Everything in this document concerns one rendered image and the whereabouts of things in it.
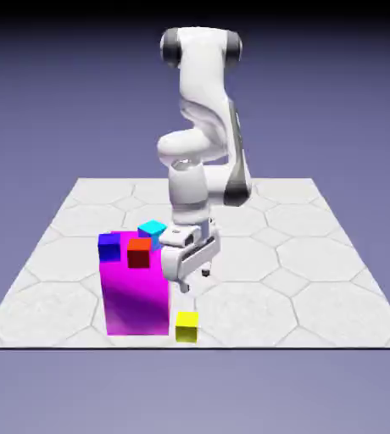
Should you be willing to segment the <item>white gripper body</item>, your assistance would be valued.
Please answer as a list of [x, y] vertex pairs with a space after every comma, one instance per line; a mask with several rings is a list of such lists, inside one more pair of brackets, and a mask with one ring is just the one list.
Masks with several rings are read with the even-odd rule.
[[220, 235], [210, 229], [207, 237], [200, 229], [166, 229], [159, 237], [161, 267], [167, 281], [185, 285], [185, 278], [220, 251]]

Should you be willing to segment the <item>small yellow cube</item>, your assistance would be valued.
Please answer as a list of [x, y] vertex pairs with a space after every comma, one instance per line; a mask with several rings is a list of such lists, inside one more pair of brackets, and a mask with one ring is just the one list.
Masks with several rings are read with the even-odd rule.
[[198, 312], [179, 311], [175, 322], [177, 342], [196, 343], [198, 340]]

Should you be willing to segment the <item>small red cube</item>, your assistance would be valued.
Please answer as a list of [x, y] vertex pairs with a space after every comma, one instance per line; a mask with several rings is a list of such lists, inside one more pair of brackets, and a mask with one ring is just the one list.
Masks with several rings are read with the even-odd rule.
[[127, 266], [131, 269], [150, 267], [151, 239], [149, 237], [131, 238], [127, 243]]

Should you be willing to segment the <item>small cyan cube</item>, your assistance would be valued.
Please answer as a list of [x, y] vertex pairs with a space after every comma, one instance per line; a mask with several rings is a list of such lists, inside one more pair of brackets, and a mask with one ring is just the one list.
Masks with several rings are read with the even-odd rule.
[[151, 250], [156, 251], [160, 249], [159, 237], [165, 231], [167, 226], [157, 220], [150, 220], [143, 223], [137, 227], [137, 235], [140, 238], [150, 238], [151, 239]]

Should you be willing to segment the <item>small blue cube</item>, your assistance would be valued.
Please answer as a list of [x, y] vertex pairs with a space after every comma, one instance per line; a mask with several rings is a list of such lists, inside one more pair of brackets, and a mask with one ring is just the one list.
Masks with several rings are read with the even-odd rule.
[[109, 232], [98, 236], [98, 256], [101, 263], [119, 262], [121, 256], [120, 233]]

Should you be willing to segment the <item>large magenta box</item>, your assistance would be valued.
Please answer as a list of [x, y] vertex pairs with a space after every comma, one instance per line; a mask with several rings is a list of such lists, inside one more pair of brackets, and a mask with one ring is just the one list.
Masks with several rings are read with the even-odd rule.
[[170, 329], [169, 283], [161, 267], [161, 250], [150, 253], [148, 269], [127, 266], [127, 243], [139, 238], [120, 233], [119, 262], [101, 263], [99, 274], [107, 334], [110, 336], [166, 336]]

